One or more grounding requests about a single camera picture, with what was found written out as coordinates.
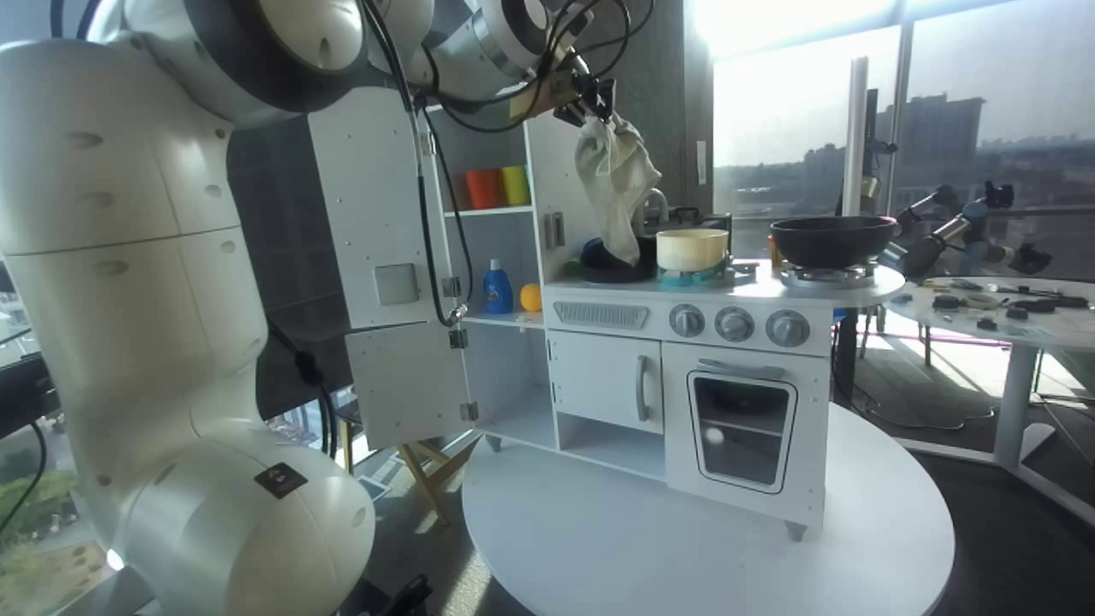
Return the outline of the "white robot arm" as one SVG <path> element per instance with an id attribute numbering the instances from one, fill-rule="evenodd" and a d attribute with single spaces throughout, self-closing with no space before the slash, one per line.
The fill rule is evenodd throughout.
<path id="1" fill-rule="evenodd" d="M 257 413 L 267 316 L 231 136 L 398 86 L 551 109 L 588 81 L 548 0 L 105 0 L 0 49 L 0 258 L 57 391 L 87 514 L 166 616 L 332 616 L 374 502 Z"/>

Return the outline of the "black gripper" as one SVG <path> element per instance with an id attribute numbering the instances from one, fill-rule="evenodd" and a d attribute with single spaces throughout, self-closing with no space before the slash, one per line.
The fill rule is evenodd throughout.
<path id="1" fill-rule="evenodd" d="M 587 119 L 608 119 L 615 112 L 615 81 L 597 78 L 587 68 L 551 68 L 539 86 L 530 101 L 530 116 L 558 116 L 571 127 L 583 127 Z"/>

